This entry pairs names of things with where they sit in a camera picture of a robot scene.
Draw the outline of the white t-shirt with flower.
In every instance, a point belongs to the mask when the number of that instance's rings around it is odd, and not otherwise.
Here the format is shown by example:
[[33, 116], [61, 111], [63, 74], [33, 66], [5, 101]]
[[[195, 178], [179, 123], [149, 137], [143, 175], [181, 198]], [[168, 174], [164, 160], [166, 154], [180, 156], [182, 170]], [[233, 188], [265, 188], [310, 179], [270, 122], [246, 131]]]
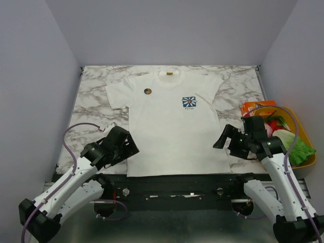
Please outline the white t-shirt with flower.
[[[160, 71], [108, 82], [111, 108], [127, 108], [140, 150], [127, 160], [129, 177], [230, 173], [213, 101], [223, 84], [216, 74]], [[145, 88], [152, 93], [146, 95]]]

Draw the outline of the round blue orange brooch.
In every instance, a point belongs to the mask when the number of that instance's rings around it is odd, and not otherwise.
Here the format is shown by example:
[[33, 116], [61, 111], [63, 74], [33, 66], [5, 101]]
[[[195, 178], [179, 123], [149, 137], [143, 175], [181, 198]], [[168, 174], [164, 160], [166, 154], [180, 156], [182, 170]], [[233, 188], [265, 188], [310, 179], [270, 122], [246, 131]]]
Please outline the round blue orange brooch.
[[146, 95], [149, 95], [149, 94], [152, 93], [152, 90], [151, 90], [150, 88], [145, 88], [145, 89], [144, 89], [144, 93], [145, 93]]

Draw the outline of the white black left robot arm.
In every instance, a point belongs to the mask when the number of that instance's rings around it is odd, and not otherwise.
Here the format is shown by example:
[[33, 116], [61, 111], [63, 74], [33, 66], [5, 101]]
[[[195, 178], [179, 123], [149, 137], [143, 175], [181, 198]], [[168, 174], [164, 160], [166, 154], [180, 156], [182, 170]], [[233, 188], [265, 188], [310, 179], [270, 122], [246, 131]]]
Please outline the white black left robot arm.
[[79, 157], [73, 155], [72, 167], [50, 188], [19, 204], [21, 242], [25, 242], [27, 232], [39, 242], [49, 242], [68, 217], [91, 201], [118, 203], [113, 198], [111, 181], [100, 170], [115, 166], [139, 149], [130, 132], [115, 123], [99, 131], [103, 138], [87, 144]]

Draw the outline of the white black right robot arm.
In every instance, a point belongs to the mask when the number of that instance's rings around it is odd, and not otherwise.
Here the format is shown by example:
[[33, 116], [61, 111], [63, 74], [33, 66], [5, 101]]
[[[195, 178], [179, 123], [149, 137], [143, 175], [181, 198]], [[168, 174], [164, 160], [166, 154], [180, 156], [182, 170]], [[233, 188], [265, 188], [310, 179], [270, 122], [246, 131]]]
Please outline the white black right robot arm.
[[238, 198], [248, 196], [256, 203], [272, 223], [278, 242], [321, 242], [323, 216], [319, 215], [303, 193], [291, 168], [288, 152], [281, 139], [269, 137], [263, 118], [243, 117], [244, 131], [227, 124], [214, 148], [224, 147], [230, 139], [230, 155], [247, 159], [256, 155], [268, 172], [278, 197], [274, 197], [252, 173], [240, 175], [233, 185]]

